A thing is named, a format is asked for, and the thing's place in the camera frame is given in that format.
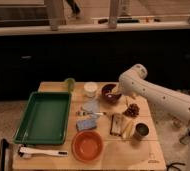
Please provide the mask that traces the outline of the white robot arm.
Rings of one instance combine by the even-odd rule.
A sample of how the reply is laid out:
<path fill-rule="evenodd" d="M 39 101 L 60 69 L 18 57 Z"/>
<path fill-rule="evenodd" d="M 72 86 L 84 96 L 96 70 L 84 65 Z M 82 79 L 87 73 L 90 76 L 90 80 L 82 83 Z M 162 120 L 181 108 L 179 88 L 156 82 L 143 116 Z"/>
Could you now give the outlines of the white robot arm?
<path fill-rule="evenodd" d="M 118 92 L 126 96 L 140 95 L 190 126 L 190 95 L 150 83 L 145 80 L 147 74 L 142 64 L 133 65 L 119 76 Z M 190 171 L 190 145 L 185 171 Z"/>

